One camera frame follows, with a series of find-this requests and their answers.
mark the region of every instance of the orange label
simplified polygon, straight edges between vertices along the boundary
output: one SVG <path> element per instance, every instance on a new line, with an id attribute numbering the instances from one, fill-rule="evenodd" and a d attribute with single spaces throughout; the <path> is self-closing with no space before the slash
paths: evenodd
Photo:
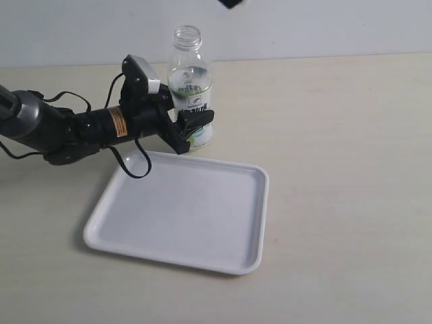
<path id="1" fill-rule="evenodd" d="M 128 128 L 126 126 L 126 120 L 124 120 L 123 113 L 119 107 L 108 108 L 111 117 L 113 118 L 115 130 L 117 131 L 117 137 L 123 137 L 128 135 Z"/>

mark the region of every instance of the table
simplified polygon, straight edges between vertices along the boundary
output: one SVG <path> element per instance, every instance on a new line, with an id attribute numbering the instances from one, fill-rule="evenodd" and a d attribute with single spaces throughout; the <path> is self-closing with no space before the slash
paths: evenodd
<path id="1" fill-rule="evenodd" d="M 0 84 L 102 107 L 119 69 L 2 69 Z M 191 155 L 269 173 L 261 266 L 227 277 L 93 252 L 82 229 L 111 153 L 65 167 L 0 153 L 0 323 L 432 323 L 432 54 L 213 69 L 216 134 Z"/>

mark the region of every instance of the black object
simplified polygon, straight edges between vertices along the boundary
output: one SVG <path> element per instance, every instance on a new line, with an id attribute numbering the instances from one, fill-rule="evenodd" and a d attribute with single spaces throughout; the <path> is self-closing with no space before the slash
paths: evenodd
<path id="1" fill-rule="evenodd" d="M 213 121 L 214 112 L 209 110 L 181 111 L 177 122 L 172 122 L 168 111 L 174 105 L 169 89 L 141 57 L 129 55 L 124 59 L 122 74 L 113 81 L 109 97 L 121 76 L 125 76 L 125 81 L 119 105 L 95 111 L 86 99 L 72 92 L 64 91 L 52 99 L 44 99 L 39 92 L 10 92 L 0 86 L 0 134 L 36 151 L 17 157 L 1 142 L 0 147 L 14 159 L 40 154 L 52 165 L 71 164 L 101 149 L 110 149 L 129 176 L 142 178 L 150 171 L 151 162 L 139 138 L 159 135 L 177 154 L 183 154 L 190 149 L 188 137 Z M 71 109 L 48 105 L 47 102 L 66 94 L 83 99 L 86 112 L 75 114 Z M 145 175 L 131 174 L 113 148 L 131 140 L 135 140 L 148 161 Z"/>
<path id="2" fill-rule="evenodd" d="M 243 0 L 219 0 L 219 2 L 226 6 L 228 9 L 232 9 L 241 2 L 243 2 Z"/>

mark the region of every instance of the plastic bottle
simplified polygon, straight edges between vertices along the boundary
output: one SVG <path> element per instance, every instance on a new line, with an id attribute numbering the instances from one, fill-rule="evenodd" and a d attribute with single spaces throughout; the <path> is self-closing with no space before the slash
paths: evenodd
<path id="1" fill-rule="evenodd" d="M 175 115 L 179 111 L 205 111 L 210 109 L 213 79 L 209 63 L 204 61 L 199 49 L 203 41 L 194 26 L 180 26 L 174 31 L 173 53 L 168 62 L 168 86 L 171 91 Z M 188 141 L 190 150 L 207 145 L 213 137 L 213 123 L 195 132 Z"/>

